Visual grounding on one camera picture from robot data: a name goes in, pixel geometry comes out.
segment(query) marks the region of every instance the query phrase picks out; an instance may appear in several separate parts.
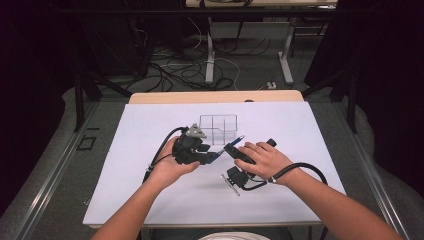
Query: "person's right hand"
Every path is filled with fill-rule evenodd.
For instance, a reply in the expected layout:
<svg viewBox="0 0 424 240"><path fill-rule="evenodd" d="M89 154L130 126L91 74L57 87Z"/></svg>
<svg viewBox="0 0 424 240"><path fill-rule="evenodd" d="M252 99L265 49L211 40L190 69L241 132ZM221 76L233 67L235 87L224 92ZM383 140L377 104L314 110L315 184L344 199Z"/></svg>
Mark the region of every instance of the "person's right hand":
<svg viewBox="0 0 424 240"><path fill-rule="evenodd" d="M293 163L286 155L265 142L256 144L246 142L245 146L239 147L238 150L249 156L256 164L246 163L240 159L236 159L234 164L247 172L258 175L264 180L268 180ZM282 178L279 179L278 183L285 184Z"/></svg>

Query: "person's left hand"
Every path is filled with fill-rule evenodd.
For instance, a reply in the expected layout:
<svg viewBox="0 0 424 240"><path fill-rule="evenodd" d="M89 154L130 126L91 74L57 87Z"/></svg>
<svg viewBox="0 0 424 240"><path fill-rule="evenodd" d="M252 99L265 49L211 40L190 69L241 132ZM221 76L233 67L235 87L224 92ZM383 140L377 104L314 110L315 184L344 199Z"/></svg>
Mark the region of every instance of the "person's left hand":
<svg viewBox="0 0 424 240"><path fill-rule="evenodd" d="M172 157L172 147L177 139L178 137L173 137L165 144L156 161L163 159L155 165L146 182L152 182L157 184L160 189L165 189L182 175L194 171L200 165L198 161L187 165L181 165L175 161Z"/></svg>

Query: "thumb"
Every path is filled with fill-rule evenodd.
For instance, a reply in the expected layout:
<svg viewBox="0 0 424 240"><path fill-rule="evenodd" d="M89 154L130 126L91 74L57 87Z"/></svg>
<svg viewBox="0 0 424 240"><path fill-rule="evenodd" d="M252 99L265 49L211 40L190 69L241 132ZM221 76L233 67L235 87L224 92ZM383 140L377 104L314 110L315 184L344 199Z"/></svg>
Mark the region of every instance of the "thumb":
<svg viewBox="0 0 424 240"><path fill-rule="evenodd" d="M192 162L190 164L184 165L185 166L185 168L184 168L185 173L193 172L194 170L196 170L199 167L199 165L200 165L199 161Z"/></svg>
<svg viewBox="0 0 424 240"><path fill-rule="evenodd" d="M253 164L246 163L246 162L244 162L244 161L242 161L242 160L240 160L240 159L236 159L236 160L234 160L234 164L235 164L237 167L239 167L239 168L241 168L241 169L243 169L243 170L245 170L245 171L247 171L247 172L254 173L254 172L253 172L253 167L254 167L255 165L253 165Z"/></svg>

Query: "white tabletop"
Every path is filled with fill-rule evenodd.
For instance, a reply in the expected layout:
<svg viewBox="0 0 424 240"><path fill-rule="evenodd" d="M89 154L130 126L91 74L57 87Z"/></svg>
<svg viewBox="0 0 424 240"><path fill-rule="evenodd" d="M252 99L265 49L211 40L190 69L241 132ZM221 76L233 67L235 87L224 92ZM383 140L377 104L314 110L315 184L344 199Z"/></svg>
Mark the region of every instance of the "white tabletop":
<svg viewBox="0 0 424 240"><path fill-rule="evenodd" d="M198 123L200 115L235 114L237 136L259 142L273 138L294 162L318 167L331 187L344 193L337 171L307 102L202 104L128 104L109 150L83 223L99 227L142 183L165 136L177 127ZM216 151L223 146L212 146ZM233 167L224 153L164 190L145 227L255 226L320 223L290 190L267 184L237 196L220 177Z"/></svg>

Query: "black curtain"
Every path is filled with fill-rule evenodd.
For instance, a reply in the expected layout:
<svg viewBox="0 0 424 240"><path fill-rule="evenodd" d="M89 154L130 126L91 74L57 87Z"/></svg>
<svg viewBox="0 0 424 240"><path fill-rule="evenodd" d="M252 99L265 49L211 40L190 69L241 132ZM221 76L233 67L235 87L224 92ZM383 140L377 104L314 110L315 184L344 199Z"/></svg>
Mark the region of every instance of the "black curtain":
<svg viewBox="0 0 424 240"><path fill-rule="evenodd" d="M305 82L358 73L357 104L375 134L375 161L424 196L424 9L419 1L340 0L370 16L334 18ZM328 84L347 92L349 77Z"/></svg>
<svg viewBox="0 0 424 240"><path fill-rule="evenodd" d="M0 10L0 214L56 131L65 107L61 96L73 86L38 6L6 1Z"/></svg>

